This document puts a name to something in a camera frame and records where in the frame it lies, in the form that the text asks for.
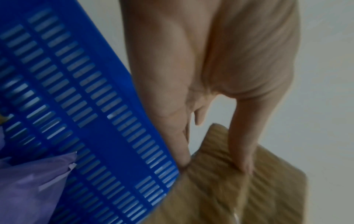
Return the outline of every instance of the white wall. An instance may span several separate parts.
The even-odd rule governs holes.
[[[118,0],[80,3],[128,66]],[[310,223],[354,223],[354,1],[303,0],[301,14],[295,83],[260,143],[307,173]],[[234,109],[217,98],[204,125],[191,126],[191,152]]]

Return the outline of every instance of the wooden surface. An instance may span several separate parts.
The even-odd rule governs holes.
[[[258,147],[254,174],[244,175],[231,162],[227,135],[221,125],[210,127],[190,166],[144,224],[304,223],[305,174]]]

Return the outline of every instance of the plastic basket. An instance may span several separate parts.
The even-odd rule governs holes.
[[[128,71],[74,0],[0,0],[0,113],[13,164],[77,151],[51,223],[140,222],[178,170]]]

